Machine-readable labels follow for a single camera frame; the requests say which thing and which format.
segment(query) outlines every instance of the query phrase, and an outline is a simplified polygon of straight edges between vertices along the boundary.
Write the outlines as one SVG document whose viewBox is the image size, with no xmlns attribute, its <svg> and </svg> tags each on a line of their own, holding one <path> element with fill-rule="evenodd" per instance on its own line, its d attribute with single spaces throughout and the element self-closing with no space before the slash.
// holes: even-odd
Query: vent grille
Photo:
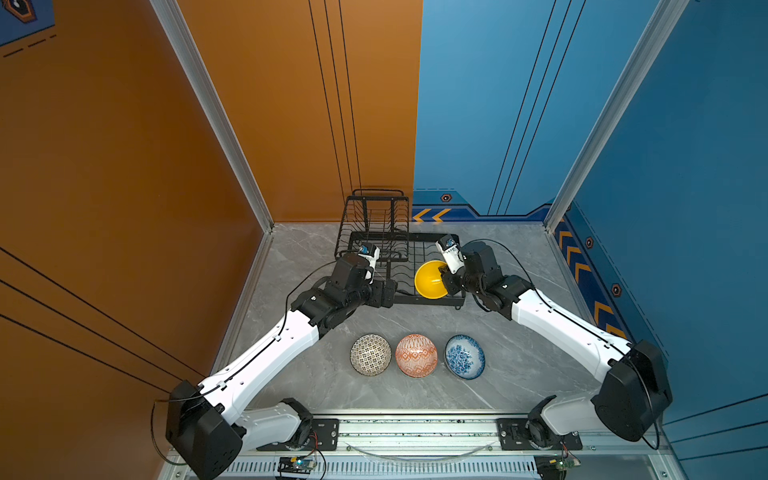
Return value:
<svg viewBox="0 0 768 480">
<path fill-rule="evenodd" d="M 224 477 L 274 478 L 276 459 L 235 460 Z M 317 472 L 323 471 L 322 460 Z M 328 459 L 325 480 L 352 478 L 539 478 L 532 456 L 468 458 L 460 462 L 371 462 L 358 456 Z"/>
<path fill-rule="evenodd" d="M 272 475 L 275 471 L 276 464 L 274 461 L 260 461 L 260 460 L 246 460 L 232 462 L 224 473 L 268 473 Z"/>
</svg>

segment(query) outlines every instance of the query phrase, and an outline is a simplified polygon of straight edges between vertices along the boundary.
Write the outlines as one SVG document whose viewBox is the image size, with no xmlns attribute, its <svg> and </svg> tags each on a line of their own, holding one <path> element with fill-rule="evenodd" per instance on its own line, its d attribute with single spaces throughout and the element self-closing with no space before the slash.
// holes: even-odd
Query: black wire dish rack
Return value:
<svg viewBox="0 0 768 480">
<path fill-rule="evenodd" d="M 416 291 L 414 278 L 419 267 L 442 260 L 435 242 L 445 233 L 411 233 L 410 220 L 410 200 L 402 190 L 357 188 L 346 198 L 334 257 L 356 253 L 364 242 L 373 243 L 381 250 L 375 278 L 397 282 L 395 303 L 461 308 L 463 292 L 433 300 Z"/>
</svg>

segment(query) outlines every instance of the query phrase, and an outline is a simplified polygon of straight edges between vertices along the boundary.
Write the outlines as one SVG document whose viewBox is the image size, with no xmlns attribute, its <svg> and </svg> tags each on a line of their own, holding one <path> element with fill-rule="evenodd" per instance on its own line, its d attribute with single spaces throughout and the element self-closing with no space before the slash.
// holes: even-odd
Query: yellow bowl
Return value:
<svg viewBox="0 0 768 480">
<path fill-rule="evenodd" d="M 448 295 L 448 290 L 442 284 L 440 270 L 438 270 L 441 266 L 446 265 L 448 265 L 446 262 L 431 260 L 419 267 L 414 279 L 416 291 L 419 292 L 419 295 L 432 300 Z"/>
</svg>

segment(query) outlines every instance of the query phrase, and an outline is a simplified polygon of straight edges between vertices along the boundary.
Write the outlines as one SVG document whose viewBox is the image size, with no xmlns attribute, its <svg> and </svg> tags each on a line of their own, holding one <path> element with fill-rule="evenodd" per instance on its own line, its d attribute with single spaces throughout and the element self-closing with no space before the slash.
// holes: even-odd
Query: metal bracket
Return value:
<svg viewBox="0 0 768 480">
<path fill-rule="evenodd" d="M 315 437 L 317 434 L 317 449 L 324 452 L 336 450 L 339 439 L 339 420 L 338 419 L 312 419 L 312 430 L 306 443 L 299 450 L 312 450 L 315 448 Z M 259 447 L 259 452 L 293 452 L 295 448 L 290 448 L 286 443 L 272 443 Z"/>
<path fill-rule="evenodd" d="M 544 450 L 531 441 L 531 436 L 526 428 L 527 423 L 528 419 L 496 419 L 498 440 L 502 444 L 502 450 Z M 578 432 L 565 435 L 563 441 L 568 450 L 584 448 Z M 557 445 L 553 445 L 547 450 L 557 449 Z"/>
</svg>

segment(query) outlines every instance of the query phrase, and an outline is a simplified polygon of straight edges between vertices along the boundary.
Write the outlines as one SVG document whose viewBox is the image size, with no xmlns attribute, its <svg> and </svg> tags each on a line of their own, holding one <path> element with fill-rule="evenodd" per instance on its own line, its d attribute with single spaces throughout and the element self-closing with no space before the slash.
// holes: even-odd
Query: blue wall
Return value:
<svg viewBox="0 0 768 480">
<path fill-rule="evenodd" d="M 414 188 L 455 190 L 480 214 L 525 215 L 551 201 L 656 4 L 425 0 Z"/>
<path fill-rule="evenodd" d="M 690 2 L 575 202 L 667 354 L 691 478 L 765 478 L 768 423 L 715 432 L 768 421 L 766 18 Z"/>
</svg>

